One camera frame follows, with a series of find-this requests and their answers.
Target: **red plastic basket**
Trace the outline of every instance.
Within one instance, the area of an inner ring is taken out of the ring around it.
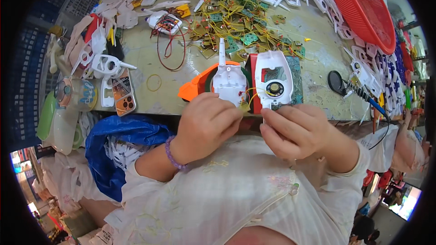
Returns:
[[[390,55],[395,51],[395,30],[383,0],[335,0],[350,28]]]

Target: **smartphone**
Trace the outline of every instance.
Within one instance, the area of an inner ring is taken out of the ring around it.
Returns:
[[[116,113],[122,117],[136,109],[135,93],[130,80],[130,70],[124,68],[121,75],[112,79],[112,92]]]

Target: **pile of circuit boards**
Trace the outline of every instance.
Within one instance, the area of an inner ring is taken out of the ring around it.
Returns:
[[[251,47],[257,52],[281,50],[285,55],[303,58],[301,42],[267,29],[268,21],[277,24],[286,19],[282,15],[267,18],[268,9],[259,0],[205,0],[191,21],[190,39],[201,41],[198,47],[207,59],[217,52],[220,38],[224,38],[226,54],[235,62],[246,61],[246,49]]]

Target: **table surface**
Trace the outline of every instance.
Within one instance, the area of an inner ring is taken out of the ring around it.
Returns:
[[[157,0],[156,3],[165,1],[180,0]],[[199,0],[190,1],[191,6],[195,6]],[[331,70],[337,70],[344,79],[348,79],[352,72],[351,57],[344,51],[343,47],[349,49],[354,42],[343,40],[335,33],[327,14],[323,14],[313,0],[309,0],[309,6],[304,1],[301,3],[302,6],[299,8],[293,8],[285,3],[291,12],[279,6],[275,10],[270,8],[267,17],[270,18],[274,14],[284,15],[286,17],[285,24],[274,25],[272,21],[268,21],[268,28],[278,30],[284,37],[293,41],[301,41],[306,48],[306,58],[312,60],[300,60],[303,102],[319,106],[330,120],[360,120],[362,117],[364,120],[370,119],[369,110],[366,110],[367,103],[356,95],[351,95],[344,100],[340,95],[334,93],[327,83],[327,75]],[[186,22],[183,23],[182,27],[185,26],[188,26]],[[167,70],[159,62],[157,37],[150,38],[151,31],[152,29],[144,18],[139,17],[138,25],[132,29],[123,30],[121,36],[121,44],[125,52],[124,62],[137,66],[137,70],[131,72],[137,103],[135,112],[180,115],[187,103],[177,96],[179,88],[212,64],[217,63],[218,54],[210,59],[205,59],[197,47],[191,46],[186,48],[186,57],[182,68],[178,71]],[[304,38],[310,38],[311,41],[303,42]],[[163,55],[168,41],[169,36],[161,34],[160,55],[167,67],[176,68],[182,61],[183,40],[181,37],[175,39],[171,57],[164,59]],[[101,81],[96,81],[96,83],[99,87]],[[111,91],[106,91],[106,96],[111,95]],[[115,108],[101,107],[99,101],[95,110],[115,111]]]

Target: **purple bead bracelet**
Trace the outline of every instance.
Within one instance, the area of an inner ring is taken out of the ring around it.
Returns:
[[[168,156],[168,159],[171,161],[171,163],[173,164],[173,166],[175,166],[175,167],[177,167],[178,169],[180,169],[180,170],[185,170],[185,169],[187,169],[188,168],[188,165],[182,165],[182,164],[179,164],[179,163],[177,163],[175,160],[174,160],[174,157],[171,155],[171,151],[170,151],[170,143],[171,143],[171,141],[173,140],[175,138],[175,136],[173,135],[173,136],[170,136],[167,140],[166,140],[166,142],[165,142],[165,152],[166,152],[166,156]]]

